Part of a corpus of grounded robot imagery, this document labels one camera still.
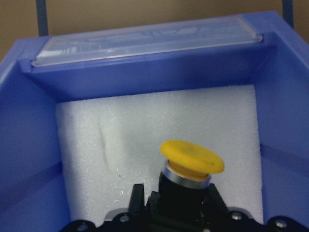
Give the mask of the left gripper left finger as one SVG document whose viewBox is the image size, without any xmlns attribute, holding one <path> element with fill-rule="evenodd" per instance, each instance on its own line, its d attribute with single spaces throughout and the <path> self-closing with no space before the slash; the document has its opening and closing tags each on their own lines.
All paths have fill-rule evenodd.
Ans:
<svg viewBox="0 0 309 232">
<path fill-rule="evenodd" d="M 143 215 L 145 211 L 144 184 L 134 184 L 128 205 L 128 212 Z"/>
</svg>

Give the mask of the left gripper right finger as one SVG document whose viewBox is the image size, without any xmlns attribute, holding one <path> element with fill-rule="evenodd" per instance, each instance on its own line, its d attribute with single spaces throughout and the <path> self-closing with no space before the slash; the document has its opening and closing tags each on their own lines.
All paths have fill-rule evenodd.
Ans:
<svg viewBox="0 0 309 232">
<path fill-rule="evenodd" d="M 228 208 L 219 191 L 213 183 L 210 183 L 204 198 L 204 212 L 207 214 L 225 214 Z"/>
</svg>

